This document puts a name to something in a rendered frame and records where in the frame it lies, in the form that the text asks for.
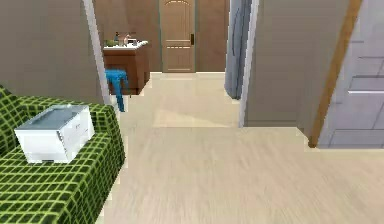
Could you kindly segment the green checked sofa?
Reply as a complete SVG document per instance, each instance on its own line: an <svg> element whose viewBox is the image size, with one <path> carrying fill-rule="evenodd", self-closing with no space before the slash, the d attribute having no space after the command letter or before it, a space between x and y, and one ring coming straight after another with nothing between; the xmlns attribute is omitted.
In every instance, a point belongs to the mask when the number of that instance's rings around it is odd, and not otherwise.
<svg viewBox="0 0 384 224"><path fill-rule="evenodd" d="M0 85L0 224L95 224L125 160L114 108L90 103L95 135L68 164L30 164L14 129L65 99Z"/></svg>

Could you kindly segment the tan panelled room door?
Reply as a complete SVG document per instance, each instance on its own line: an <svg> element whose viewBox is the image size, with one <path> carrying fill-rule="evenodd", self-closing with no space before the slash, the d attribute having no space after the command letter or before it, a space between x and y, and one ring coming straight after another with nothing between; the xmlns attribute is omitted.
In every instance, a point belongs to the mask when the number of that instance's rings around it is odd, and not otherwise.
<svg viewBox="0 0 384 224"><path fill-rule="evenodd" d="M195 0L160 0L163 71L190 73L195 69Z"/></svg>

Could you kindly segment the grey open door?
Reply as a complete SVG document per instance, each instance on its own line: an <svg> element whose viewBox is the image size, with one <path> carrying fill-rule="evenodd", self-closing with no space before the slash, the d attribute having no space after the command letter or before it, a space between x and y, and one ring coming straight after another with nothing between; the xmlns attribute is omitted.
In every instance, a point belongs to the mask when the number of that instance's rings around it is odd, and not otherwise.
<svg viewBox="0 0 384 224"><path fill-rule="evenodd" d="M252 0L230 0L224 88L236 100L242 93L251 5Z"/></svg>

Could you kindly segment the brown sink cabinet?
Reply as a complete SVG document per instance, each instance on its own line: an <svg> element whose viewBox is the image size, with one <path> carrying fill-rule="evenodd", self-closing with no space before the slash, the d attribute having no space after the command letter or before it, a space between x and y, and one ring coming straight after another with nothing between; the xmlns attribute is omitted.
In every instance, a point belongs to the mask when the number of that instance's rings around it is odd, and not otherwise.
<svg viewBox="0 0 384 224"><path fill-rule="evenodd" d="M128 86L122 83L123 95L139 95L149 81L148 45L147 41L139 41L136 46L103 49L106 69L126 71Z"/></svg>

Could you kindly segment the blue stool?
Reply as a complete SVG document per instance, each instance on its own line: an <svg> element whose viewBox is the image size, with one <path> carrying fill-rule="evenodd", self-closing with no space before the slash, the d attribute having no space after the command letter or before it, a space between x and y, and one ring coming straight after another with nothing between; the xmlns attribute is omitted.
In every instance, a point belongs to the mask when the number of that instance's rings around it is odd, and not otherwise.
<svg viewBox="0 0 384 224"><path fill-rule="evenodd" d="M121 90L121 82L124 82L126 86L129 86L127 73L121 69L106 69L106 78L112 84L117 99L117 104L120 112L124 112L124 102Z"/></svg>

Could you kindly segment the white box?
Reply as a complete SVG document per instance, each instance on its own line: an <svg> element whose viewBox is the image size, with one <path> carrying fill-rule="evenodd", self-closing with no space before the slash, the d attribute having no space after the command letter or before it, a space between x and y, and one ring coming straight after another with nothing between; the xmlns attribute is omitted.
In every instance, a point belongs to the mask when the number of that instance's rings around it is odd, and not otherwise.
<svg viewBox="0 0 384 224"><path fill-rule="evenodd" d="M70 163L95 134L88 105L49 106L14 129L28 163Z"/></svg>

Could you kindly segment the grey panelled door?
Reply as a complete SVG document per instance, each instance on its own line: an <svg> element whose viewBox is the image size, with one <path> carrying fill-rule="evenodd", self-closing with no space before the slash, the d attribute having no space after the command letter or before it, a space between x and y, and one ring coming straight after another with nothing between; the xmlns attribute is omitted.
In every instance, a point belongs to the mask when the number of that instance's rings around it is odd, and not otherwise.
<svg viewBox="0 0 384 224"><path fill-rule="evenodd" d="M384 148L384 0L362 0L319 148Z"/></svg>

